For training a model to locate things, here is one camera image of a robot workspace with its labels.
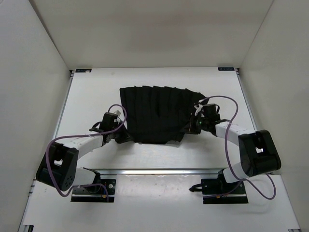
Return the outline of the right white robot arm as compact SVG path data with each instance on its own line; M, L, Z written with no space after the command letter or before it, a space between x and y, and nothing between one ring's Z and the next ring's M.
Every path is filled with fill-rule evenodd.
M222 170L223 177L216 182L219 192L226 194L233 189L234 182L281 168L281 159L269 131L245 129L227 119L221 119L216 104L197 104L194 108L189 123L183 129L185 133L210 132L225 140L225 152L228 151L228 142L239 147L240 162L233 166L226 153L229 167Z

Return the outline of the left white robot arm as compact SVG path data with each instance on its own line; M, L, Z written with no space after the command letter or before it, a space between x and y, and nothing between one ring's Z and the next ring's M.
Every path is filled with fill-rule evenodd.
M36 179L55 187L60 192L70 190L72 186L86 188L96 192L101 187L99 172L89 168L78 168L78 159L101 148L111 140L118 144L131 141L120 112L106 112L101 122L90 129L89 135L70 137L65 144L52 142L45 153L36 173Z

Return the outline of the black pleated skirt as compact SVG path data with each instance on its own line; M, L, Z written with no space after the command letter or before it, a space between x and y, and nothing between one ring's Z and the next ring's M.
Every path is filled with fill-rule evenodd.
M120 89L121 104L127 112L128 134L141 144L180 142L184 137L182 129L195 111L194 104L204 98L199 92L176 87Z

